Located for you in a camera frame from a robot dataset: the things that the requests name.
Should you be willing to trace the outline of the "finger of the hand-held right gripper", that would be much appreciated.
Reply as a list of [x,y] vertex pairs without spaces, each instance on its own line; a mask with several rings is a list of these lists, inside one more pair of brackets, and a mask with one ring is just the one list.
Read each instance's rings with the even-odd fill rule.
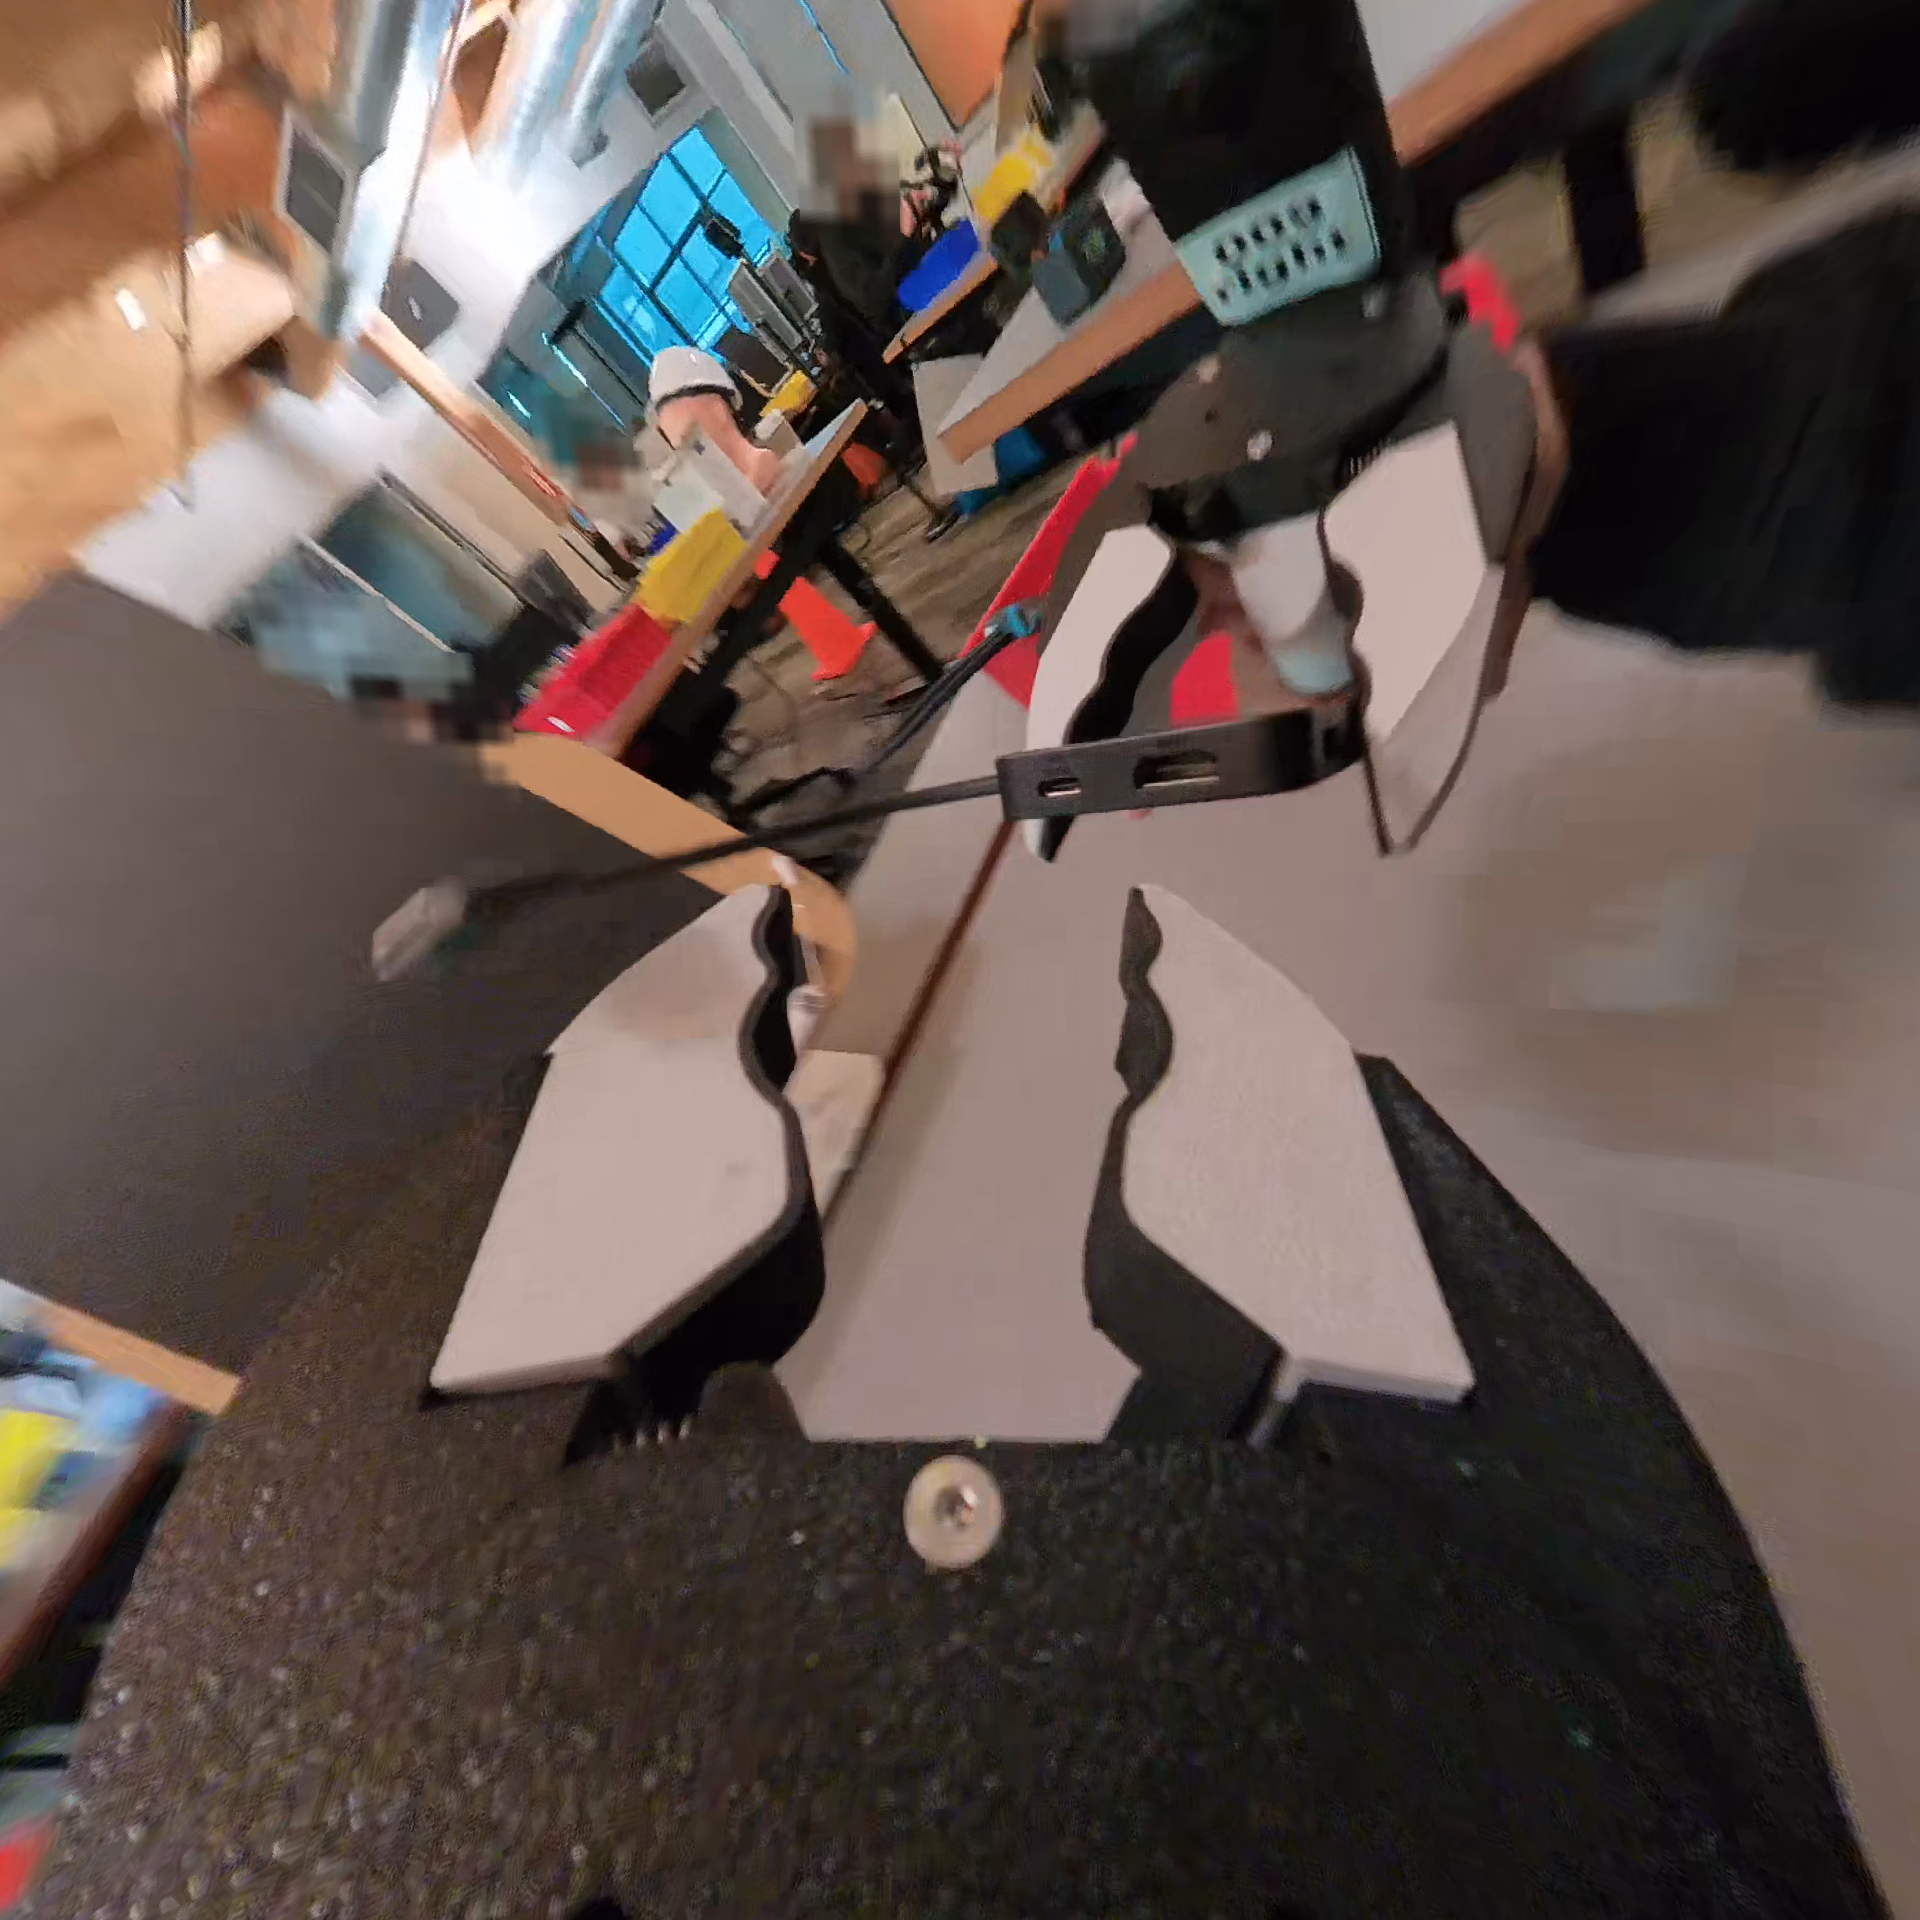
[[1507,683],[1532,549],[1561,493],[1561,409],[1532,346],[1453,346],[1399,435],[1322,519],[1350,610],[1359,744],[1383,855],[1450,800]]
[[1149,669],[1188,633],[1197,591],[1174,543],[1139,524],[1107,532],[1046,642],[1023,721],[1026,800],[1117,811],[1146,791],[1167,733],[1133,729]]

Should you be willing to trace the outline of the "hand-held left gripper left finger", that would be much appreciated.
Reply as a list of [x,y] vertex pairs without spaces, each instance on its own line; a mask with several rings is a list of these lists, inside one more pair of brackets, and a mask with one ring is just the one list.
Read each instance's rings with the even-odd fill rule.
[[716,898],[548,1044],[431,1392],[604,1377],[803,1231],[791,906],[780,885]]

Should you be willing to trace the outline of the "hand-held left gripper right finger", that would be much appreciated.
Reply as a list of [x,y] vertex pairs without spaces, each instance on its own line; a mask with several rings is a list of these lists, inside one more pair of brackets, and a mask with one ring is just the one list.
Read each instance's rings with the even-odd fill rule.
[[1157,885],[1126,898],[1117,979],[1083,1285],[1137,1368],[1124,1405],[1467,1402],[1469,1355],[1338,1027]]

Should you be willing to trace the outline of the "red plastic bin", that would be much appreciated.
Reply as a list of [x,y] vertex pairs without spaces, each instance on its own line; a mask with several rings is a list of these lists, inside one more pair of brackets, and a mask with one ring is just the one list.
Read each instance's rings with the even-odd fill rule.
[[[1004,588],[994,594],[988,612],[966,642],[966,653],[986,642],[990,625],[1009,609],[1023,602],[1041,602],[1053,588],[1066,552],[1079,521],[1093,511],[1121,466],[1117,456],[1083,459],[1060,499],[1051,505],[1041,531],[1014,563]],[[1225,725],[1241,719],[1241,697],[1231,672],[1231,637],[1223,628],[1206,631],[1185,647],[1170,672],[1164,697],[1166,721],[1174,729]],[[988,679],[1019,708],[1031,704],[1041,669],[1041,645],[1034,637],[1012,640],[993,664]]]

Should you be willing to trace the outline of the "black usb hub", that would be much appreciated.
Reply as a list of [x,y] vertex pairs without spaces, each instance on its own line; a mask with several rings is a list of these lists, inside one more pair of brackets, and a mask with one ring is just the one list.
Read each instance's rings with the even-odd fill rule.
[[996,761],[996,781],[1009,821],[1068,823],[1286,795],[1362,759],[1357,716],[1311,706],[1017,752]]

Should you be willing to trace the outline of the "white table wooden edge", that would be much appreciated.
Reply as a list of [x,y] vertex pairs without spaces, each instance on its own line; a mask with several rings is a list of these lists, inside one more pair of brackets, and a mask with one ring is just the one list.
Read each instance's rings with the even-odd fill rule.
[[[1083,311],[1060,320],[1041,290],[1041,242],[1070,209],[1091,205],[1103,205],[1114,219],[1117,273]],[[1046,172],[1009,201],[993,236],[1017,239],[1023,249],[971,259],[883,355],[915,376],[922,444],[934,487],[947,493],[973,485],[971,468],[1004,435],[1202,311],[1179,249],[1155,210],[1133,199],[1132,179],[1086,106],[1066,123]]]

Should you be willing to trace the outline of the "orange traffic cone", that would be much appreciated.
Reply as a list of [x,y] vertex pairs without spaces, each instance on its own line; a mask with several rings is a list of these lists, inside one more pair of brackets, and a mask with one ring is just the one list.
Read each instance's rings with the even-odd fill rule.
[[780,612],[807,649],[815,685],[845,681],[877,636],[870,620],[854,620],[804,578],[785,591]]

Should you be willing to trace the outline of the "blue plastic bin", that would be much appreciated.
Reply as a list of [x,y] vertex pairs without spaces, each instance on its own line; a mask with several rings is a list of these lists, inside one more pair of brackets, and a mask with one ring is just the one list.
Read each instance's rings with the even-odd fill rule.
[[971,284],[977,271],[996,275],[996,260],[971,224],[954,224],[922,253],[919,264],[899,281],[895,300],[908,317],[931,311],[956,287]]

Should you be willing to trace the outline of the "yellow plastic bin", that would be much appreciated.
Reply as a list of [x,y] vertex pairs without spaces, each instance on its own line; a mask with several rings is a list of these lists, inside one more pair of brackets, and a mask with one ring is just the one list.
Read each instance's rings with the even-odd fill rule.
[[659,627],[678,628],[701,612],[745,552],[732,517],[709,508],[652,553],[631,602]]

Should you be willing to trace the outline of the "black foam board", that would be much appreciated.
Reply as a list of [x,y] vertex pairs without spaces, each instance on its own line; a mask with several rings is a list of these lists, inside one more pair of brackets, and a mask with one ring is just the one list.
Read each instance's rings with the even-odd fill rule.
[[637,850],[66,572],[2,640],[5,1281],[229,1373],[362,1247],[349,1354],[444,1339],[565,1023],[719,898],[546,898],[373,977],[446,875]]

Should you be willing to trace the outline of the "white helmet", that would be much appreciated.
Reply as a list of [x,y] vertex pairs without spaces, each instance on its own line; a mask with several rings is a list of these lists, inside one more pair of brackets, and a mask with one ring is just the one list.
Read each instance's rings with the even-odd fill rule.
[[646,416],[663,435],[668,409],[693,400],[717,400],[726,419],[739,424],[743,404],[739,385],[729,367],[709,351],[665,346],[653,355],[646,378]]

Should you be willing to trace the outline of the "red storage bin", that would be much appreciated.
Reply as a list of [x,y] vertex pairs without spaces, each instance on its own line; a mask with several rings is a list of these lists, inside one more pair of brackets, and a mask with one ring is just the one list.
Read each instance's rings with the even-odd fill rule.
[[525,695],[511,732],[595,741],[618,719],[646,674],[665,658],[673,628],[641,603],[611,612],[565,658],[546,668]]

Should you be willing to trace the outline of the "wooden shelf with colourful items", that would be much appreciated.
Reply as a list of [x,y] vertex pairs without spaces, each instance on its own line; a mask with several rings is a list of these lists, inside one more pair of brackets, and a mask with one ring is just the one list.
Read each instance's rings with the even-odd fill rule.
[[2,1680],[54,1634],[238,1377],[2,1285]]

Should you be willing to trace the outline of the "silver ventilation duct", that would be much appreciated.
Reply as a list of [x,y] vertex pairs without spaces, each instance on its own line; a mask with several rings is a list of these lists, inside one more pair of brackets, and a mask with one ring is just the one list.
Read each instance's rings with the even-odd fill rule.
[[310,123],[342,180],[316,268],[318,332],[354,343],[404,260],[462,240],[484,271],[523,281],[652,143],[628,71],[663,11],[338,5],[332,91]]

